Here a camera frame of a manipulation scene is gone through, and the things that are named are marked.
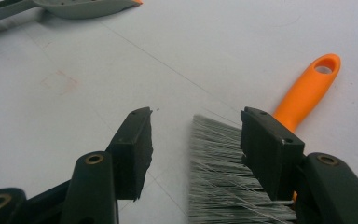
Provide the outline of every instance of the table surface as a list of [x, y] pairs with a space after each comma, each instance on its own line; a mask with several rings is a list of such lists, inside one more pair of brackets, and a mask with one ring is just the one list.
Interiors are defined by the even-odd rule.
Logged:
[[105, 150], [132, 110], [150, 106], [154, 154], [121, 223], [186, 223], [188, 138], [202, 114], [233, 126], [245, 106], [273, 112], [316, 58], [338, 77], [296, 135], [305, 152], [358, 175], [358, 2], [145, 0], [98, 19], [34, 8], [0, 21], [0, 188], [27, 197]]

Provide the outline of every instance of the brush handle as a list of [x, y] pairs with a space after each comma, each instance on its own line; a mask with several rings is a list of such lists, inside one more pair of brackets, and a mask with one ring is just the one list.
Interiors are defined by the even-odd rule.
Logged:
[[0, 20], [33, 7], [37, 7], [37, 5], [32, 0], [0, 1]]
[[341, 60], [336, 54], [326, 54], [311, 63], [286, 93], [273, 114], [274, 118], [293, 133], [324, 97], [340, 66]]

